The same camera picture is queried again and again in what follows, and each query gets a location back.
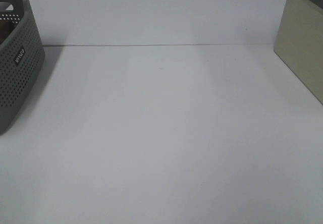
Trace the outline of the brown towel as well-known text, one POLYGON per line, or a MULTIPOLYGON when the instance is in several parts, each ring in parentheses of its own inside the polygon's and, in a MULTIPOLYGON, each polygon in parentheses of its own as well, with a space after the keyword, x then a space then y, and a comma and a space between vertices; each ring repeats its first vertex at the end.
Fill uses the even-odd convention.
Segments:
POLYGON ((16 23, 10 20, 1 20, 0 22, 0 44, 13 33, 16 28, 16 23))

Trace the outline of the grey perforated plastic basket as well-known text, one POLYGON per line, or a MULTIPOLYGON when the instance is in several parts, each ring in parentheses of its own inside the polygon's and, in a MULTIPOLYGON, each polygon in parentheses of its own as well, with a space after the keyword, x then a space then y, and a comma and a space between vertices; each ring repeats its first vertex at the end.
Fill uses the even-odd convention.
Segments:
POLYGON ((16 23, 1 44, 1 133, 14 121, 42 68, 45 52, 29 0, 1 0, 12 5, 1 20, 16 23))

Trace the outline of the beige fabric storage box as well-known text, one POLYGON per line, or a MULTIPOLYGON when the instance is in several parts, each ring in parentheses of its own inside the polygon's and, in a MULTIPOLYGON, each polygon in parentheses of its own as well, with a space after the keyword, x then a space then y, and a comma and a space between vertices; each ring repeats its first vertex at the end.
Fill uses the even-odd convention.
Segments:
POLYGON ((322 0, 286 0, 274 52, 322 102, 322 0))

